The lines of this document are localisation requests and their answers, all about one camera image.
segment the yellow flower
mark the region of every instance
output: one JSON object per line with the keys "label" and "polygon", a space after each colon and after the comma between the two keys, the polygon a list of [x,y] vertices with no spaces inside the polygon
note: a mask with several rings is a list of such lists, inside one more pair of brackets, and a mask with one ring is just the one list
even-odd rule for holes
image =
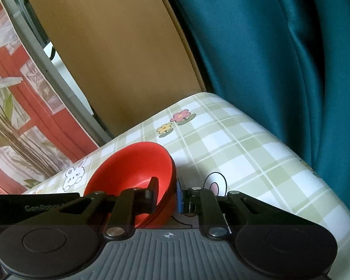
{"label": "yellow flower", "polygon": [[310,166],[310,165],[308,165],[305,161],[303,161],[303,160],[300,160],[301,161],[301,163],[304,165],[304,166],[306,166],[310,171],[314,171],[313,169],[312,169],[312,167]]}
{"label": "yellow flower", "polygon": [[157,129],[157,133],[162,134],[171,129],[171,123],[163,124],[159,129]]}

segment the metal screw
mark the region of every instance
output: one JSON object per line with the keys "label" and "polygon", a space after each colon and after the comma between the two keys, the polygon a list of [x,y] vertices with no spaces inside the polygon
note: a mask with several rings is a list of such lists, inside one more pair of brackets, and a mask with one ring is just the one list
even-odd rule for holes
{"label": "metal screw", "polygon": [[224,227],[217,226],[209,229],[209,234],[215,238],[223,237],[226,233],[227,230]]}
{"label": "metal screw", "polygon": [[125,230],[122,227],[110,227],[106,230],[106,234],[111,237],[118,237],[120,235],[123,235],[125,233]]}

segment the flower print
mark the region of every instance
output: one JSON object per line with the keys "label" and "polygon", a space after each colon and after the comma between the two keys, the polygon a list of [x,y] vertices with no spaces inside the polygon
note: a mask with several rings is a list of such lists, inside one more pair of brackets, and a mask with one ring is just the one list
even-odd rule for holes
{"label": "flower print", "polygon": [[182,110],[180,113],[174,114],[173,118],[170,120],[170,122],[176,122],[179,123],[183,119],[186,120],[187,117],[189,117],[191,113],[189,112],[188,109]]}
{"label": "flower print", "polygon": [[169,131],[171,129],[171,123],[163,124],[159,129],[157,129],[157,133],[165,133],[166,131]]}
{"label": "flower print", "polygon": [[311,167],[310,165],[308,165],[308,164],[307,164],[305,161],[303,161],[303,160],[300,160],[300,161],[301,161],[301,163],[302,163],[303,165],[305,165],[305,166],[309,169],[309,171],[311,171],[311,172],[314,174],[314,176],[320,178],[320,176],[312,169],[312,167]]}

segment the wooden door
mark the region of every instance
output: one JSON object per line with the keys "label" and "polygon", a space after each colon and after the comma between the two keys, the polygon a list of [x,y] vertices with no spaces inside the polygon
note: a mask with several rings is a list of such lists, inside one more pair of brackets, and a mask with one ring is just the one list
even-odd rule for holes
{"label": "wooden door", "polygon": [[88,101],[117,136],[204,90],[165,0],[30,0]]}

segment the green plaid pattern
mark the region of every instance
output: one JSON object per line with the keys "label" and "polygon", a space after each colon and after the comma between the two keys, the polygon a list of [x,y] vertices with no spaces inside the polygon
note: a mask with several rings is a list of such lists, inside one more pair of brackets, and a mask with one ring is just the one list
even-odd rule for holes
{"label": "green plaid pattern", "polygon": [[[183,110],[195,117],[188,116],[183,123],[170,122],[175,113]],[[167,123],[173,130],[161,136],[157,130]],[[88,179],[109,156],[140,141],[156,142],[168,150],[183,188],[204,186],[207,177],[218,172],[227,183],[227,190],[219,192],[239,190],[324,226],[339,246],[329,276],[333,280],[350,279],[349,210],[287,146],[214,94],[200,93],[183,99],[90,154],[85,158],[81,181],[67,192],[83,194]],[[63,193],[65,173],[26,193]]]}

